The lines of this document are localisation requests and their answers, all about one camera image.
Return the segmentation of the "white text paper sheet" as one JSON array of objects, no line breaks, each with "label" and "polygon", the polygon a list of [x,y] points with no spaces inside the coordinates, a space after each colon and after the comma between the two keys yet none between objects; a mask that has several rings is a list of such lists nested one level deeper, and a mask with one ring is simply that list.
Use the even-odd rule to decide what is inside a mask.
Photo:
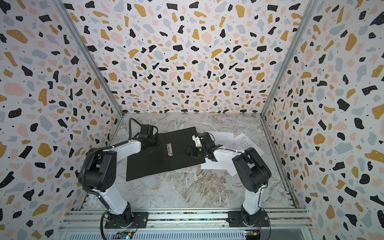
[{"label": "white text paper sheet", "polygon": [[219,162],[218,151],[220,151],[220,150],[224,150],[224,149],[222,147],[220,147],[218,150],[214,151],[214,156],[217,159],[216,161],[211,161],[209,159],[206,159],[206,162],[204,164],[201,164],[202,170],[226,170],[225,169],[226,163]]}]

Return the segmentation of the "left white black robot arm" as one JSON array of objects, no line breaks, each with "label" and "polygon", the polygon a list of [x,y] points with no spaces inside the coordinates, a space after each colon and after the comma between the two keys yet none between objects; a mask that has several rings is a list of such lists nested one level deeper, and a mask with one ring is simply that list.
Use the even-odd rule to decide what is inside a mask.
[{"label": "left white black robot arm", "polygon": [[120,228],[135,224],[130,204],[124,200],[116,187],[117,162],[147,149],[154,149],[159,143],[158,128],[140,124],[140,131],[121,143],[92,148],[86,154],[79,174],[83,190],[98,198],[107,211],[103,219]]}]

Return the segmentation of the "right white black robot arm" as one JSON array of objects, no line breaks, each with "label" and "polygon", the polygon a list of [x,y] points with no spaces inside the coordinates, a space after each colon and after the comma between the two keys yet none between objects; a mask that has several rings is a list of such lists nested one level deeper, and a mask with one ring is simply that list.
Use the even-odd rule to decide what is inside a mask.
[{"label": "right white black robot arm", "polygon": [[235,168],[246,189],[239,223],[248,227],[260,224],[259,217],[263,210],[261,199],[272,173],[257,150],[252,147],[243,151],[225,148],[223,145],[215,144],[208,132],[192,136],[192,140],[194,143],[184,151],[187,156],[200,160],[208,159],[214,163],[225,163]]}]

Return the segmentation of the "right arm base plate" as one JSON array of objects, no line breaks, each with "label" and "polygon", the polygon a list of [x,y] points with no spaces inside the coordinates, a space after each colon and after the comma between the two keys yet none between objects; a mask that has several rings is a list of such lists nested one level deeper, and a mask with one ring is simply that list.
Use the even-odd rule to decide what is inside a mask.
[{"label": "right arm base plate", "polygon": [[231,228],[249,227],[269,227],[269,217],[265,211],[259,210],[254,215],[249,215],[246,211],[229,211],[226,222]]}]

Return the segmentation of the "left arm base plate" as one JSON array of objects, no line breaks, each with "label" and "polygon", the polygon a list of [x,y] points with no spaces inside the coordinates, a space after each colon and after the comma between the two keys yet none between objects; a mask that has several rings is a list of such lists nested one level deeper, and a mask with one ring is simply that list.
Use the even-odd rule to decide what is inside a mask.
[{"label": "left arm base plate", "polygon": [[149,219],[148,212],[129,212],[128,214],[113,215],[107,213],[105,229],[145,229]]}]

